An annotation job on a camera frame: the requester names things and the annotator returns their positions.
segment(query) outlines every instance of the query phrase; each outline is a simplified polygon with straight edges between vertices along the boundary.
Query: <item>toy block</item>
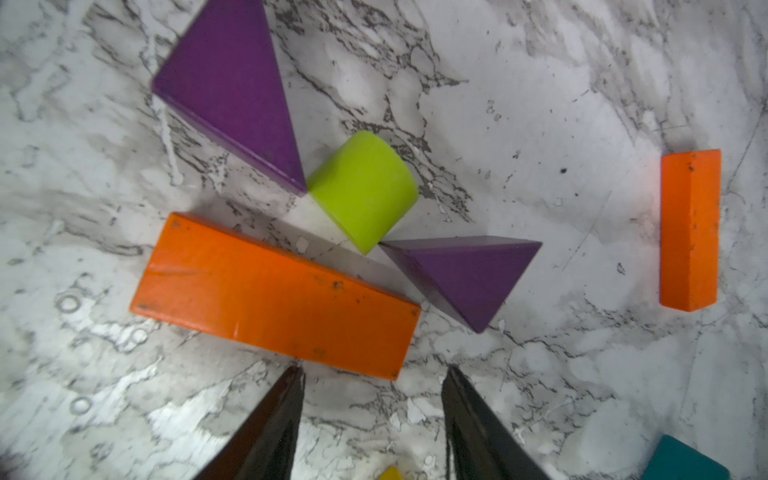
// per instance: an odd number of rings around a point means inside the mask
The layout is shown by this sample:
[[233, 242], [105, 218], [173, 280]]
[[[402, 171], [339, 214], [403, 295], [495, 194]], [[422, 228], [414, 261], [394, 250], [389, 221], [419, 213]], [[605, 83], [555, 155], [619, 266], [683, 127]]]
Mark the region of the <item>toy block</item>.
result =
[[379, 480], [403, 480], [402, 475], [398, 472], [397, 468], [389, 467], [384, 475], [379, 477]]
[[363, 255], [419, 198], [397, 152], [368, 131], [354, 134], [308, 184], [317, 203]]
[[260, 0], [210, 0], [155, 76], [152, 91], [211, 140], [287, 190], [306, 193]]
[[660, 302], [693, 312], [717, 301], [719, 150], [661, 161]]
[[394, 380], [418, 305], [191, 214], [171, 214], [131, 312]]
[[728, 480], [728, 469], [669, 435], [661, 438], [642, 480]]
[[541, 242], [484, 236], [399, 240], [381, 248], [432, 304], [481, 333]]

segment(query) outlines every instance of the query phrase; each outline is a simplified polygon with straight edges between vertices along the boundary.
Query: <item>lime green block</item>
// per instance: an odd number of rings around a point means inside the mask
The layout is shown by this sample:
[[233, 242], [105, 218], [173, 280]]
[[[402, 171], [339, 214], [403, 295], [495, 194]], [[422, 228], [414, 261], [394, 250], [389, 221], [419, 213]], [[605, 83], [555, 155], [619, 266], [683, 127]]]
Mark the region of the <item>lime green block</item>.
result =
[[406, 164], [369, 131], [354, 134], [317, 169], [307, 187], [363, 255], [419, 198]]

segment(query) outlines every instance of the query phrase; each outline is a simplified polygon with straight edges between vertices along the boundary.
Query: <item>orange rectangular block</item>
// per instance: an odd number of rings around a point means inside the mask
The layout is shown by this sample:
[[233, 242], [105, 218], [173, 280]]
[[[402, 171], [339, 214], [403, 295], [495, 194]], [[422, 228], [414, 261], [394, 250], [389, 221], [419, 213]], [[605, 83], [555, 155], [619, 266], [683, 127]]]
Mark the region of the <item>orange rectangular block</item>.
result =
[[719, 150], [661, 161], [660, 301], [693, 312], [717, 301]]
[[171, 214], [131, 312], [394, 380], [421, 307], [191, 214]]

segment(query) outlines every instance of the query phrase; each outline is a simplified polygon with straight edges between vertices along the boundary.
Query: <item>white marble countertop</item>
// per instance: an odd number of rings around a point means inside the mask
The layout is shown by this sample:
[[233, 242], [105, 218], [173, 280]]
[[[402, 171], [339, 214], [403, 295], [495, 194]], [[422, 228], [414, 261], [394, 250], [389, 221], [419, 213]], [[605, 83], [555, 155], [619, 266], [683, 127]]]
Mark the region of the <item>white marble countertop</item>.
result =
[[[423, 297], [147, 88], [201, 0], [0, 2], [0, 463], [189, 478], [290, 362], [127, 312], [165, 217]], [[441, 478], [457, 363], [555, 480], [663, 433], [768, 477], [768, 3], [267, 0], [304, 170], [379, 132], [422, 197], [390, 239], [544, 242], [492, 328], [427, 308], [397, 382], [306, 363], [294, 479]], [[660, 156], [720, 148], [717, 305], [661, 307]]]

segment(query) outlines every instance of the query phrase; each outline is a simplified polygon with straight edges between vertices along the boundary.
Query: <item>purple wooden block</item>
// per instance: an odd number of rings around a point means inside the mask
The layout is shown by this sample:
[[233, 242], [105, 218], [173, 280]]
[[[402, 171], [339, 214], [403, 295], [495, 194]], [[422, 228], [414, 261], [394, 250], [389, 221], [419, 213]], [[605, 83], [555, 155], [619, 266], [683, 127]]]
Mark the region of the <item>purple wooden block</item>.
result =
[[505, 237], [399, 240], [379, 244], [432, 304], [481, 333], [541, 242]]
[[287, 190], [306, 193], [261, 0], [210, 0], [154, 78], [152, 91]]

